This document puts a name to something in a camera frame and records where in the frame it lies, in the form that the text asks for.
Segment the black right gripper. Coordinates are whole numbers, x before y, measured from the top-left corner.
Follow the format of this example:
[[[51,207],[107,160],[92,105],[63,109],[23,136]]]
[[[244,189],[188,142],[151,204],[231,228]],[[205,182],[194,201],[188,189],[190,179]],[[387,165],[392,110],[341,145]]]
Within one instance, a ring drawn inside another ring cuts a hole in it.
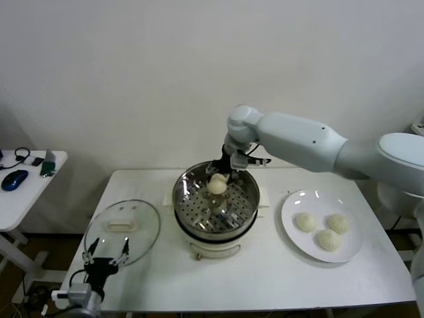
[[[205,169],[207,181],[209,181],[214,174],[221,174],[226,177],[228,185],[239,180],[239,172],[239,170],[232,170],[231,156],[226,153],[224,147],[221,148],[220,159],[213,160]]]

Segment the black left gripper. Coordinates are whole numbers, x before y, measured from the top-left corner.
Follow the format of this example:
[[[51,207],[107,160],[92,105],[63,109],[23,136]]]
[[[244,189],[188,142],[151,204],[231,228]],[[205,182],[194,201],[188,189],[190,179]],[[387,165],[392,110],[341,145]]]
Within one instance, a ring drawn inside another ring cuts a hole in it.
[[[93,258],[98,243],[99,237],[83,252],[82,258],[87,273],[86,282],[91,286],[92,291],[102,292],[107,278],[117,273],[117,265],[125,265],[129,259],[129,239],[125,239],[121,254],[114,259]]]

